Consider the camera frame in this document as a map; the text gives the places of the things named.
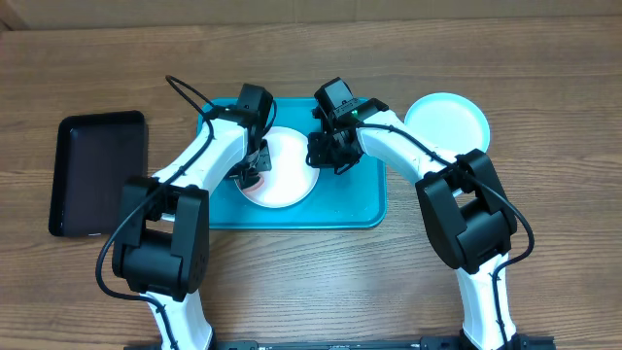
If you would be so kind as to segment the white plate with red stain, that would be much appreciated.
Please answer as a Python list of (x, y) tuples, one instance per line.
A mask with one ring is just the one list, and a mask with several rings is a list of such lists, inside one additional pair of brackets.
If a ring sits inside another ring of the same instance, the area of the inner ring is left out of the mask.
[(242, 192), (255, 204), (266, 208), (283, 208), (300, 202), (316, 185), (320, 170), (306, 164), (308, 139), (297, 130), (272, 126), (264, 136), (268, 142), (272, 169), (261, 172), (263, 185)]

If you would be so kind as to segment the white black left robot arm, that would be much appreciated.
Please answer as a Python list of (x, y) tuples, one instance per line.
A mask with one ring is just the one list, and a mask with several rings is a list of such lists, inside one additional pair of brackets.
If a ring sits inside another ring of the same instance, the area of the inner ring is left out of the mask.
[(126, 181), (119, 226), (95, 268), (105, 294), (149, 304), (162, 349), (217, 348), (199, 295), (209, 260), (210, 196), (225, 179), (249, 188), (271, 168), (264, 136), (276, 103), (264, 87), (246, 84), (234, 104), (199, 115), (200, 133), (171, 164)]

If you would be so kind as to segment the light blue plate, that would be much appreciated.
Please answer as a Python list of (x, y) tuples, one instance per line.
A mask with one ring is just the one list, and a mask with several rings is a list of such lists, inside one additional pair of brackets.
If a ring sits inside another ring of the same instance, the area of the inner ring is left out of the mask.
[(491, 129), (482, 110), (469, 99), (450, 92), (421, 97), (408, 109), (404, 124), (445, 150), (486, 153)]

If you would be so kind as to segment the pink green scrub sponge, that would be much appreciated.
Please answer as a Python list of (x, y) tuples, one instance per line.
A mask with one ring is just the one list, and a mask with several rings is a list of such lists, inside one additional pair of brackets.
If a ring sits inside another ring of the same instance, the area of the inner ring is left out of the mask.
[(260, 188), (264, 183), (263, 178), (260, 175), (250, 176), (239, 182), (239, 188), (242, 192), (251, 192)]

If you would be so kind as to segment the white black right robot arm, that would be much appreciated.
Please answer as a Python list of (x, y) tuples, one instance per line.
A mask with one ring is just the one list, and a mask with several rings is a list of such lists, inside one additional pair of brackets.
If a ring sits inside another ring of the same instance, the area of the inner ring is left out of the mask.
[(471, 101), (452, 93), (417, 100), (400, 118), (376, 98), (321, 98), (322, 129), (310, 136), (307, 161), (344, 172), (369, 156), (415, 187), (428, 240), (457, 275), (463, 349), (517, 349), (505, 270), (521, 216), (486, 151), (490, 126)]

